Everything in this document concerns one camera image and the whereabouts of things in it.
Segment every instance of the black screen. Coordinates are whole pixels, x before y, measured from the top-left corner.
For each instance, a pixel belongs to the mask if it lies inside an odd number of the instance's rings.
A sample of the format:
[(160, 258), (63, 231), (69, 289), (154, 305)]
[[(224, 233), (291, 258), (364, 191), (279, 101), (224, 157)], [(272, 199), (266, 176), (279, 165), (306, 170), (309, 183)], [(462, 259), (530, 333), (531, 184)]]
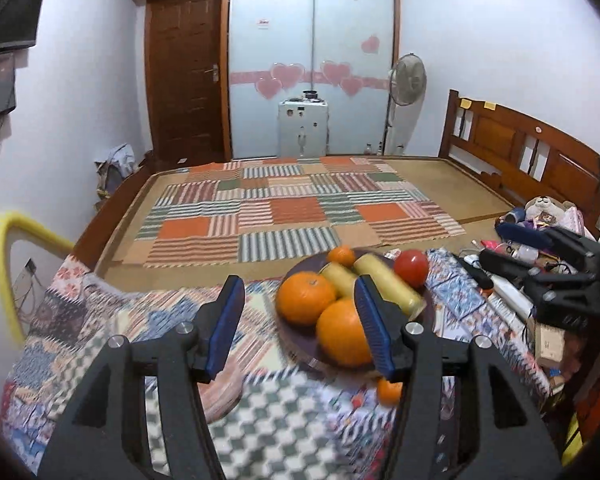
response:
[(9, 0), (0, 12), (0, 52), (36, 44), (42, 0)]

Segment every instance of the red apple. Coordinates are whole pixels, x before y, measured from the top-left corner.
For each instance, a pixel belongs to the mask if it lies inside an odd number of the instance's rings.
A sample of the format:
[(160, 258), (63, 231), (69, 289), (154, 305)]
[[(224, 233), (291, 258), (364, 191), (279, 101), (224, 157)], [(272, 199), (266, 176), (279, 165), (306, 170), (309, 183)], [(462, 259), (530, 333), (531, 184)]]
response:
[(420, 288), (429, 275), (429, 261), (416, 249), (402, 251), (395, 259), (394, 272), (413, 288)]

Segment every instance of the headboard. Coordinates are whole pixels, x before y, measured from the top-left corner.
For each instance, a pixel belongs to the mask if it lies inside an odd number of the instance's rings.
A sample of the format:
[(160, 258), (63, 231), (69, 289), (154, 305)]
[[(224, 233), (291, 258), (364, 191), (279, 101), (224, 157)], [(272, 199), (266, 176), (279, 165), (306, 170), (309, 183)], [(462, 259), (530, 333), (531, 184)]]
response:
[(600, 218), (600, 156), (533, 117), (449, 92), (439, 156), (473, 173), (512, 203), (536, 196), (569, 200), (595, 235)]

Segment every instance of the standing fan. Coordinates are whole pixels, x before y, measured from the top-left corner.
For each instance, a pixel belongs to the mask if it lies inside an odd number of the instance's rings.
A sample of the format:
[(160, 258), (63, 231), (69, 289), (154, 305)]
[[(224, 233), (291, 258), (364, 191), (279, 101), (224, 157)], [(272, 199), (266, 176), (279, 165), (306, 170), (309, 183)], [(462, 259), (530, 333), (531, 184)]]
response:
[[(395, 107), (408, 106), (416, 102), (424, 94), (427, 86), (427, 72), (424, 63), (415, 54), (402, 56), (389, 72), (389, 95), (391, 102), (387, 110), (386, 130), (384, 132), (384, 144), (389, 128), (394, 127)], [(399, 153), (385, 153), (385, 155), (401, 155), (404, 145), (400, 144), (391, 151), (398, 150)]]

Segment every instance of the small orange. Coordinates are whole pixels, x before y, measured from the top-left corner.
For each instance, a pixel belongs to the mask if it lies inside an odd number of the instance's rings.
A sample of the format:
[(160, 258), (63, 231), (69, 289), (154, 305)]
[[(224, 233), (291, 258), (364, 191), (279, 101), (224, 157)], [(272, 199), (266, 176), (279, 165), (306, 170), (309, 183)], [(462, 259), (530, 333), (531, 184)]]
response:
[(340, 245), (327, 254), (328, 262), (336, 262), (345, 267), (351, 267), (356, 261), (356, 253), (347, 246)]
[(336, 289), (329, 280), (316, 272), (303, 270), (280, 285), (276, 310), (289, 323), (311, 326), (335, 300)]
[(402, 383), (390, 383), (385, 378), (378, 381), (378, 402), (389, 408), (400, 403)]
[(349, 368), (369, 364), (371, 350), (351, 298), (330, 304), (315, 326), (318, 343), (331, 359)]

